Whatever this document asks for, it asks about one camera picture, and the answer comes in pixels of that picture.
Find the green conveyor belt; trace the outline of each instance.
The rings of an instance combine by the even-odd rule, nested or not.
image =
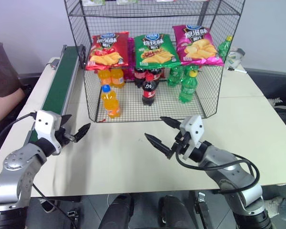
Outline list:
[[[42,110],[53,111],[61,115],[77,57],[75,46],[65,49]],[[34,130],[29,141],[35,142],[37,140],[37,133]]]

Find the green chip bag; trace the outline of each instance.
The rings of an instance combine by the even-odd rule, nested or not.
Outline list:
[[[180,65],[168,34],[155,33],[134,38],[136,68],[172,68]]]

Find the person's arm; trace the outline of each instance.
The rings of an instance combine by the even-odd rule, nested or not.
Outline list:
[[[0,97],[0,121],[11,112],[15,106],[24,98],[21,88],[5,97]]]

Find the wire shelf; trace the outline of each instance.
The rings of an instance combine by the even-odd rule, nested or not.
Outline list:
[[[245,0],[138,0],[135,4],[117,5],[115,0],[107,0],[103,6],[83,6],[81,0],[65,0],[82,65],[89,55],[91,37],[108,32],[129,31],[130,37],[166,33],[175,46],[172,26],[202,25],[210,28],[213,43],[217,48],[228,35],[234,36],[244,3]],[[85,54],[81,52],[83,46],[86,49]],[[208,118],[217,111],[223,68],[204,66],[200,70],[194,99],[186,104],[178,101],[181,86],[170,88],[167,87],[166,81],[159,83],[156,99],[151,107],[142,104],[142,89],[136,88],[133,82],[127,82],[122,89],[114,89],[121,105],[121,117],[114,119],[110,119],[103,108],[100,99],[101,85],[97,75],[92,71],[84,71],[89,117],[94,122],[156,121],[160,116],[184,119],[192,114]]]

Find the chip bag logo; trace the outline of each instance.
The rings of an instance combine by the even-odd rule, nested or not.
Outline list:
[[[191,42],[203,39],[204,35],[208,33],[205,27],[199,25],[186,25],[183,31],[185,32],[185,37]]]
[[[97,38],[97,43],[101,45],[102,48],[110,48],[114,43],[117,42],[118,36],[115,33],[102,34]]]
[[[143,39],[143,45],[147,46],[150,50],[159,49],[164,43],[163,41],[164,34],[147,34]]]

